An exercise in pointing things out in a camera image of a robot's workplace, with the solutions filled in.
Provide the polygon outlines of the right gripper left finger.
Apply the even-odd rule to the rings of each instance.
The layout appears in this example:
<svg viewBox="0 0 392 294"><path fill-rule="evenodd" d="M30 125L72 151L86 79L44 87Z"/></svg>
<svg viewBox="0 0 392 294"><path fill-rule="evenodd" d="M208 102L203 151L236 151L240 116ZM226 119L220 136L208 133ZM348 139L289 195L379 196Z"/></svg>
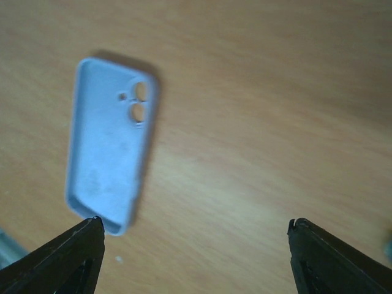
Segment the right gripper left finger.
<svg viewBox="0 0 392 294"><path fill-rule="evenodd" d="M94 293L105 244L100 217L87 218L1 270L1 293Z"/></svg>

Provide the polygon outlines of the lavender phone case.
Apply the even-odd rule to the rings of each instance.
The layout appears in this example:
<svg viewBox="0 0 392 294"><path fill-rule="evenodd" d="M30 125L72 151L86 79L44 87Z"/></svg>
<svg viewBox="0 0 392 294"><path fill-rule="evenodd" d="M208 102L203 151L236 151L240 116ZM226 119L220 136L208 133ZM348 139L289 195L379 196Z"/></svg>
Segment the lavender phone case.
<svg viewBox="0 0 392 294"><path fill-rule="evenodd" d="M82 218L99 216L109 235L133 221L158 102L158 81L143 70L97 57L77 67L66 203Z"/></svg>

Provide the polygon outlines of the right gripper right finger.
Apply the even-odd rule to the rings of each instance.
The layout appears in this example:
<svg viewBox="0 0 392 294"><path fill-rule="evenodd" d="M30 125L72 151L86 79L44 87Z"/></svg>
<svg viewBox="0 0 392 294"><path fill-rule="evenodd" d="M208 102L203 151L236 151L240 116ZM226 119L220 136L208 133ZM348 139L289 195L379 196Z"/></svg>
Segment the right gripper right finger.
<svg viewBox="0 0 392 294"><path fill-rule="evenodd" d="M288 225L298 293L391 293L391 269L305 218Z"/></svg>

